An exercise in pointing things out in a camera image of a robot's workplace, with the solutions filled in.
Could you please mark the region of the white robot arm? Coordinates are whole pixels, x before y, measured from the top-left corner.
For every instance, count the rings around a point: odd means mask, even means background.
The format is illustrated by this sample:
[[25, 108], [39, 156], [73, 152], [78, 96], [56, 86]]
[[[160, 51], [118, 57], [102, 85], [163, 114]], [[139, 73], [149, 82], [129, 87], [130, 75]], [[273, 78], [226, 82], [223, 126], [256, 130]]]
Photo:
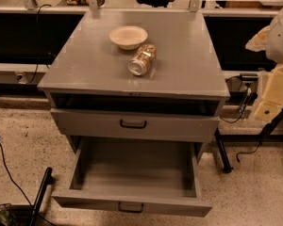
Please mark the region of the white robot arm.
[[249, 40], [245, 48], [253, 52], [264, 51], [268, 59], [276, 66], [268, 73], [264, 91], [254, 116], [270, 122], [283, 109], [283, 9]]

